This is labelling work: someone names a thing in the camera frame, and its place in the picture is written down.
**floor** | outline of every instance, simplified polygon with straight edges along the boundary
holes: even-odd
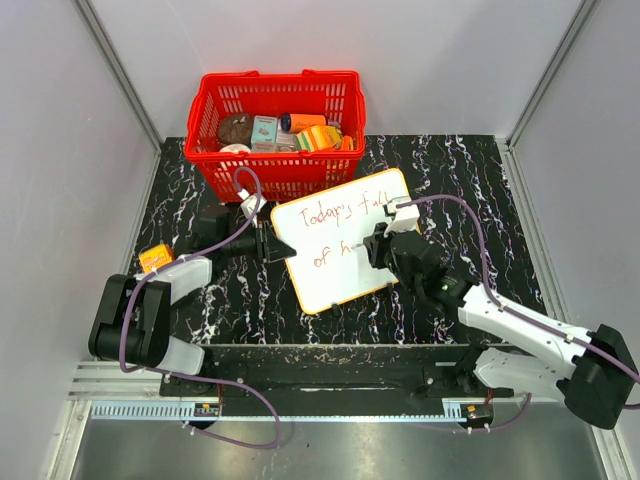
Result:
[[[186,161],[184,139],[165,143],[137,254],[166,243],[179,255],[188,248],[199,208],[216,202],[198,169]],[[369,136],[356,177],[398,167],[413,198],[449,193],[480,215],[490,281],[500,293],[544,312],[540,289],[514,202],[491,136]],[[442,244],[456,269],[479,276],[479,249],[468,216],[457,205],[425,207],[425,236]],[[301,311],[284,263],[263,266],[234,259],[210,286],[174,310],[172,333],[200,344],[451,344],[497,341],[441,318],[396,287],[343,305],[340,315]]]
[[[514,411],[500,409],[505,418]],[[283,429],[277,450],[259,451],[190,437],[177,422],[90,420],[72,479],[606,479],[589,427],[557,405],[534,405],[516,427],[488,436],[402,423]],[[212,430],[273,438],[271,423],[223,422]]]

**small box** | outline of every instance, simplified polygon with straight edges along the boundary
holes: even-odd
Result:
[[[153,269],[160,268],[167,263],[173,262],[173,252],[164,244],[156,245],[149,250],[138,255],[140,265],[144,273],[151,273]]]
[[[297,152],[296,134],[286,133],[282,127],[278,125],[278,133],[276,134],[276,145],[279,152]]]
[[[251,153],[274,153],[277,150],[275,143],[254,143]]]
[[[307,150],[309,152],[331,150],[340,148],[341,144],[342,131],[336,127],[315,125],[296,135],[296,147],[298,150]]]
[[[251,134],[251,148],[257,143],[276,143],[278,119],[256,115],[253,119],[253,133]]]
[[[298,149],[293,145],[277,145],[276,151],[281,153],[295,153]]]

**blue bottle cap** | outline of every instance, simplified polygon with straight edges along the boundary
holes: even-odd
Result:
[[[280,119],[280,126],[283,132],[289,133],[289,130],[291,130],[291,115],[283,113]]]

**orange box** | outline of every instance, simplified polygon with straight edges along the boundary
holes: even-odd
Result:
[[[144,273],[151,273],[154,268],[160,268],[174,260],[173,252],[163,243],[142,252],[138,255],[138,259]]]

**whiteboard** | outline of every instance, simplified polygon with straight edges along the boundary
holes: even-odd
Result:
[[[312,315],[397,280],[371,268],[365,247],[352,248],[389,223],[382,205],[409,195],[397,168],[300,198],[271,211],[280,240],[296,249],[285,260],[302,310]]]

